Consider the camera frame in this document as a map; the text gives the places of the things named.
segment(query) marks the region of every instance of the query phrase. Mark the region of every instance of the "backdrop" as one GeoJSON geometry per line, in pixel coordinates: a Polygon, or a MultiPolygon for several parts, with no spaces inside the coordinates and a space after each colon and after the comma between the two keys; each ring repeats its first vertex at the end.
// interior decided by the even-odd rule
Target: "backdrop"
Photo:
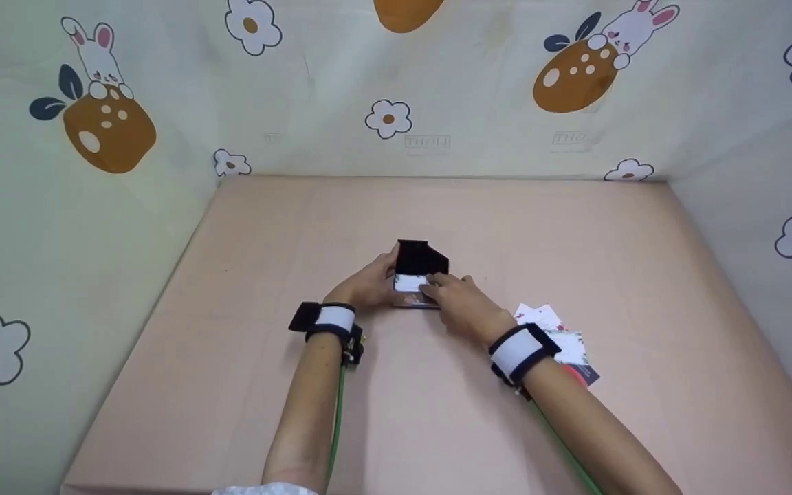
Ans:
{"type": "Polygon", "coordinates": [[[668,179],[792,376],[792,3],[0,0],[0,492],[241,173],[668,179]]]}

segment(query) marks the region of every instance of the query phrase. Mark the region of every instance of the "white sleeve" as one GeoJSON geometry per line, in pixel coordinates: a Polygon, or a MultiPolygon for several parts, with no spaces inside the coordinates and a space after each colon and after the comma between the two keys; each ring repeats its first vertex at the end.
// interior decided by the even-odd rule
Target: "white sleeve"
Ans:
{"type": "Polygon", "coordinates": [[[317,495],[317,493],[290,483],[268,483],[262,486],[229,486],[217,489],[213,495],[317,495]]]}

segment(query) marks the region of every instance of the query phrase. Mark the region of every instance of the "forearm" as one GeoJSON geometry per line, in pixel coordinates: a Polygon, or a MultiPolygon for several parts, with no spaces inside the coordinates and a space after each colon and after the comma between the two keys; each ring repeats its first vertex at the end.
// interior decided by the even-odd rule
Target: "forearm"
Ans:
{"type": "Polygon", "coordinates": [[[607,495],[672,495],[680,489],[632,432],[551,358],[524,379],[564,444],[607,495]]]}
{"type": "Polygon", "coordinates": [[[311,336],[292,377],[262,483],[280,481],[326,492],[341,362],[337,336],[311,336]]]}

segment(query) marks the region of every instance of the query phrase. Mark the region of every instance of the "left hand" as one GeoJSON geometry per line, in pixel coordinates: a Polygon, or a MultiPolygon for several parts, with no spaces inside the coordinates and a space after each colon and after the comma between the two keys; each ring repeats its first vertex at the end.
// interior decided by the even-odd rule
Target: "left hand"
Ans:
{"type": "Polygon", "coordinates": [[[343,302],[360,311],[371,307],[403,302],[405,295],[393,289],[393,268],[399,256],[399,244],[389,253],[378,254],[364,269],[335,286],[323,302],[343,302]]]}

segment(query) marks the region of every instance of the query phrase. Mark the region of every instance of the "wrist cuff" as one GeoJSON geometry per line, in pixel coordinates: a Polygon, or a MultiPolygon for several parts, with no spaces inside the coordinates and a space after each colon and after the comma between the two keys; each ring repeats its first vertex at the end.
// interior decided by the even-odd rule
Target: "wrist cuff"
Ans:
{"type": "Polygon", "coordinates": [[[535,323],[518,325],[488,348],[491,369],[510,386],[520,386],[525,374],[544,358],[560,352],[558,344],[535,323]]]}
{"type": "Polygon", "coordinates": [[[302,302],[298,307],[289,329],[305,332],[305,342],[312,335],[326,332],[337,336],[342,343],[345,366],[356,366],[364,352],[362,329],[354,323],[356,310],[349,304],[302,302]]]}

